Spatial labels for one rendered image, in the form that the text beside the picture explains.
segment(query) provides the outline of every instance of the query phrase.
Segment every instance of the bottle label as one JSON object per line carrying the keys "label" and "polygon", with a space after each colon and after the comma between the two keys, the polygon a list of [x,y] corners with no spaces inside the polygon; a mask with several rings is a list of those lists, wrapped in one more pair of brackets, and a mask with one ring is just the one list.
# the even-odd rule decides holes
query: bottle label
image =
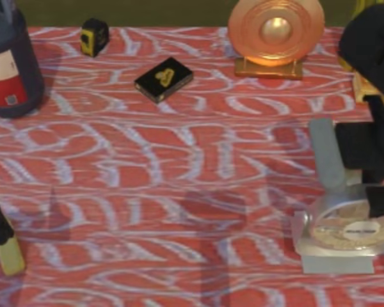
{"label": "bottle label", "polygon": [[380,224],[375,221],[354,222],[345,227],[343,236],[349,240],[362,240],[376,235],[380,227]]}

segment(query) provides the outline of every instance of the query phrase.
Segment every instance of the gold logo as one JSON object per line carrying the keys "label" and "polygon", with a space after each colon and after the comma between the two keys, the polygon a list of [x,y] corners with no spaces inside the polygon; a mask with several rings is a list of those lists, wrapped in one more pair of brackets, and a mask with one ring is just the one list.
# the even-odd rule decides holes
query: gold logo
{"label": "gold logo", "polygon": [[155,75],[155,78],[160,81],[161,85],[164,88],[167,88],[169,86],[169,84],[171,84],[171,81],[172,81],[174,75],[175,75],[175,72],[173,71],[173,69],[167,68],[166,70],[164,70],[162,72],[158,72]]}

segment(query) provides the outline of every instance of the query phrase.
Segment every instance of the white label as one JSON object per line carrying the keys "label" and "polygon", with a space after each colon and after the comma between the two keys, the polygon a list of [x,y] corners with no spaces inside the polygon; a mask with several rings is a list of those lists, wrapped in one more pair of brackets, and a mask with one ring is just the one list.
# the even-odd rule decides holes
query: white label
{"label": "white label", "polygon": [[19,75],[12,52],[0,53],[0,81],[14,78]]}
{"label": "white label", "polygon": [[374,221],[354,222],[345,227],[343,236],[349,240],[362,240],[376,235],[380,227],[380,224]]}

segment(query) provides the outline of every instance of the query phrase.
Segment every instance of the table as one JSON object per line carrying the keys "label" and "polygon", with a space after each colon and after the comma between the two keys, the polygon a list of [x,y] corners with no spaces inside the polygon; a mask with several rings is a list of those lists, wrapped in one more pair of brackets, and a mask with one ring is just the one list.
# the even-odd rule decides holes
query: table
{"label": "table", "polygon": [[[26,254],[0,306],[384,307],[372,276],[306,276],[288,217],[323,191],[311,118],[368,119],[325,31],[303,81],[239,79],[225,28],[32,28],[49,88],[0,119],[0,203]],[[158,106],[133,80],[169,55],[195,80]]]}

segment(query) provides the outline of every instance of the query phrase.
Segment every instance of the qr code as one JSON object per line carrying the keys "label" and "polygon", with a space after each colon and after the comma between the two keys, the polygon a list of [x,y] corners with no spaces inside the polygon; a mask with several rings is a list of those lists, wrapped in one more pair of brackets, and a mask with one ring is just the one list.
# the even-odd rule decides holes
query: qr code
{"label": "qr code", "polygon": [[17,97],[15,95],[7,96],[6,102],[9,106],[14,106],[17,104]]}

